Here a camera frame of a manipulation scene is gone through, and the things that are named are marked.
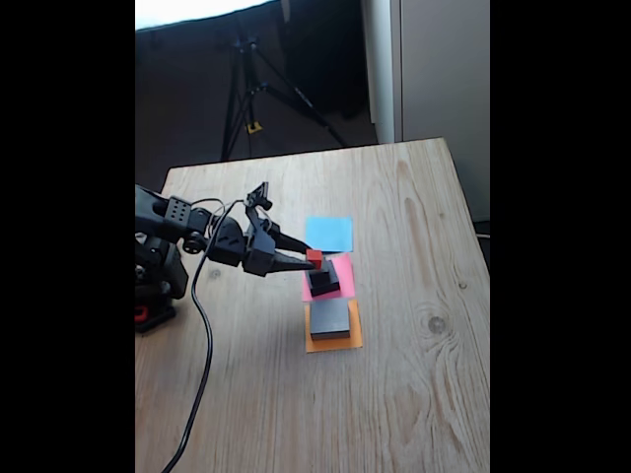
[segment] pink paper square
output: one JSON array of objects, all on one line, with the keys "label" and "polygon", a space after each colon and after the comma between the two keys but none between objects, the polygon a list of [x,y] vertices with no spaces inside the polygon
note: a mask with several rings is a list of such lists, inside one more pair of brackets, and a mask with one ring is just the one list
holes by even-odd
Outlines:
[{"label": "pink paper square", "polygon": [[307,282],[307,272],[303,272],[303,302],[310,303],[311,301],[322,301],[325,299],[335,298],[349,298],[355,297],[355,278],[353,277],[353,264],[351,263],[351,257],[348,253],[344,253],[341,256],[331,258],[337,278],[339,279],[339,291],[333,291],[332,293],[322,294],[320,296],[312,297],[312,293],[309,290],[309,283]]}]

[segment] dark background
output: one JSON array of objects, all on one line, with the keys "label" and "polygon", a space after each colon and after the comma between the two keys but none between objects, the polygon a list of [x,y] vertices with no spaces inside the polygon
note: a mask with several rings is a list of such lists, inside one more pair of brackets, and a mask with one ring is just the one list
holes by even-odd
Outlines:
[{"label": "dark background", "polygon": [[[160,191],[169,168],[219,161],[236,21],[245,34],[258,37],[261,52],[310,98],[349,146],[377,144],[368,106],[360,1],[292,1],[289,24],[275,1],[136,33],[136,183]],[[254,63],[260,81],[289,92],[260,59],[255,57]],[[254,113],[263,130],[250,135],[252,158],[338,148],[319,125],[266,93],[256,96]],[[242,131],[230,159],[249,157]]]}]

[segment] robotic arm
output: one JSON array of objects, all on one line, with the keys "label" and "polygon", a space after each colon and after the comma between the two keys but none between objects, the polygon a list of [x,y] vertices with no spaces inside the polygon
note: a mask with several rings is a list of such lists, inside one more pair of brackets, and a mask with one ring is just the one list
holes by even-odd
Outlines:
[{"label": "robotic arm", "polygon": [[315,269],[304,259],[277,251],[284,249],[305,254],[305,243],[281,233],[280,227],[256,212],[260,206],[269,210],[268,183],[263,182],[245,199],[245,214],[249,226],[243,233],[237,221],[226,217],[220,228],[220,217],[177,197],[166,199],[136,185],[135,216],[135,325],[145,332],[175,316],[172,299],[181,299],[188,275],[181,264],[177,242],[190,254],[203,251],[208,245],[206,229],[217,232],[208,258],[230,266],[242,264],[244,271],[264,277],[280,271]]}]

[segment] tripod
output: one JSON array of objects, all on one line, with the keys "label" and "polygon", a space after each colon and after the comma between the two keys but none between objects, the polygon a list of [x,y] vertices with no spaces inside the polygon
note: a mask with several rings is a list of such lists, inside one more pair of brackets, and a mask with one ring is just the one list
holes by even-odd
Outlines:
[{"label": "tripod", "polygon": [[[303,94],[298,87],[294,86],[289,80],[276,69],[272,63],[260,52],[256,39],[249,38],[240,39],[234,44],[238,57],[233,61],[232,76],[230,82],[230,96],[228,98],[228,111],[226,112],[226,122],[224,125],[224,140],[221,149],[221,162],[225,162],[230,158],[230,154],[235,147],[239,132],[241,131],[242,122],[248,135],[256,133],[263,128],[260,123],[254,119],[254,111],[252,102],[259,92],[266,92],[278,101],[291,107],[301,115],[312,119],[318,125],[328,131],[331,136],[340,144],[341,147],[348,145],[341,136],[333,129],[331,124],[314,108],[314,105]],[[266,82],[259,82],[254,69],[253,55],[256,54],[274,73],[289,87],[294,93],[294,97],[287,96],[278,89],[270,86]],[[240,65],[244,70],[245,92],[241,97],[239,94],[239,76]],[[233,119],[235,112],[235,101],[239,102],[239,111]]]}]

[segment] blue paper square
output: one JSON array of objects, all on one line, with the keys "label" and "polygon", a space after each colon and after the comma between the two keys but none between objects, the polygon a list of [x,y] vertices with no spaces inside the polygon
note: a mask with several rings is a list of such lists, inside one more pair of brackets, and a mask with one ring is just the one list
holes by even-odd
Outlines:
[{"label": "blue paper square", "polygon": [[307,217],[306,243],[324,252],[353,251],[353,220],[350,217]]}]

